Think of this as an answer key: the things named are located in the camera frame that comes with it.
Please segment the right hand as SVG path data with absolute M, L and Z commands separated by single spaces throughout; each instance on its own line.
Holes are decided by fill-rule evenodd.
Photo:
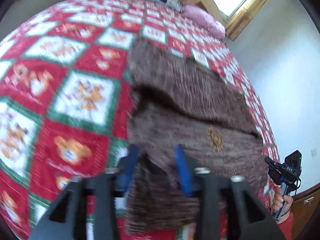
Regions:
M 283 217 L 290 214 L 293 198 L 287 194 L 282 194 L 282 189 L 279 187 L 274 193 L 274 198 L 271 205 L 271 213 L 279 211 L 283 208 Z

